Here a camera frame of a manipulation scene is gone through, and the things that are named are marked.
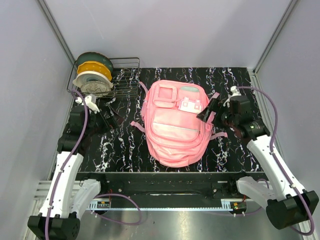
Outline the pink student backpack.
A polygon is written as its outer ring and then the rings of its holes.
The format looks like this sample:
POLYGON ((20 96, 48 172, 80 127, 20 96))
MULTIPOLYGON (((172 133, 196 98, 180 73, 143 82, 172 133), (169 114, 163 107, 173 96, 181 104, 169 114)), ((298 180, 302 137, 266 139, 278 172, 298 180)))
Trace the pink student backpack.
POLYGON ((227 137, 214 133, 213 124, 201 121, 197 114, 209 104, 205 90, 193 83, 158 80, 145 91, 141 108, 143 125, 132 121, 145 134, 150 155, 160 164, 181 168, 198 162, 211 140, 227 137))

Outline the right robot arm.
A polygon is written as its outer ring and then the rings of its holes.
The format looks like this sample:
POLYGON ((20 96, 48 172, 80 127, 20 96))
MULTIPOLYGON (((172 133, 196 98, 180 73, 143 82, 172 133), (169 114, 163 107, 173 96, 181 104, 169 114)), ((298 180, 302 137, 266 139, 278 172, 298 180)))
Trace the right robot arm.
POLYGON ((227 185, 230 197, 236 199, 245 195, 255 201, 278 230, 312 219, 319 202, 318 195, 313 190, 307 191, 289 170, 264 122, 254 119, 247 96, 223 99, 215 93, 197 118, 221 129, 233 129, 258 160, 272 186, 269 189, 245 173, 239 173, 227 185))

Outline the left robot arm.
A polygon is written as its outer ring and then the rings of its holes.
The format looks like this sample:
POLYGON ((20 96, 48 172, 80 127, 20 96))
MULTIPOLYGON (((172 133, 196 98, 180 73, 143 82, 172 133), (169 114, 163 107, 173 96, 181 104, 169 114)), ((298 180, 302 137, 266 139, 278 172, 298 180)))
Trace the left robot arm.
POLYGON ((27 226, 40 240, 75 240, 81 218, 90 202, 108 193, 104 177, 86 177, 73 193, 78 170, 95 135, 117 129, 123 118, 109 104, 100 108, 94 103, 79 104, 69 113, 57 143, 56 166, 51 184, 37 215, 27 226))

